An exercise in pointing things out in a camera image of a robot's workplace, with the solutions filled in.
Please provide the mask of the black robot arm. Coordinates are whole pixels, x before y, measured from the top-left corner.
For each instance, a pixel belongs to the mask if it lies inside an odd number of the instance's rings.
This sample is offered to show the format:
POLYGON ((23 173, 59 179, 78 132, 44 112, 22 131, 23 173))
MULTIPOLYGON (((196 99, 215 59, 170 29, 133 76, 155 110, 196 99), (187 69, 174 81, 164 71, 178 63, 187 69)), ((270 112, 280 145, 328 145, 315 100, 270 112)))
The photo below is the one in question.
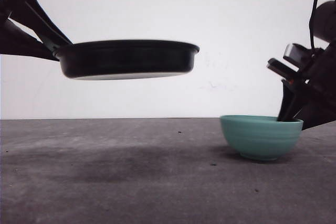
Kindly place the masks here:
POLYGON ((328 42, 327 48, 286 46, 283 58, 297 70, 275 58, 267 66, 283 78, 278 121, 300 119, 304 130, 335 121, 335 1, 317 8, 313 35, 328 42))

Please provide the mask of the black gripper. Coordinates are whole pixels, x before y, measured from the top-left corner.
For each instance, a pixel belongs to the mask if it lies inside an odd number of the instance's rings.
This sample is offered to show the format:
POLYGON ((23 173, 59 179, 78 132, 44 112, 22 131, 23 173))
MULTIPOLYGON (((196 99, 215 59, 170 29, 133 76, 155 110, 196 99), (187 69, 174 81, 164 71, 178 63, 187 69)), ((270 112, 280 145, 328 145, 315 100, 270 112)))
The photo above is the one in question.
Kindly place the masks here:
POLYGON ((59 61, 46 46, 66 46, 72 42, 52 22, 37 0, 1 0, 1 54, 30 56, 59 61), (28 16, 27 25, 41 39, 21 30, 8 20, 12 12, 16 17, 28 16))
POLYGON ((283 97, 277 121, 302 120, 302 129, 309 129, 335 121, 335 43, 326 49, 315 51, 299 44, 288 44, 284 60, 298 68, 289 68, 279 60, 271 58, 267 67, 284 77, 283 97), (311 88, 295 88, 298 81, 311 88))

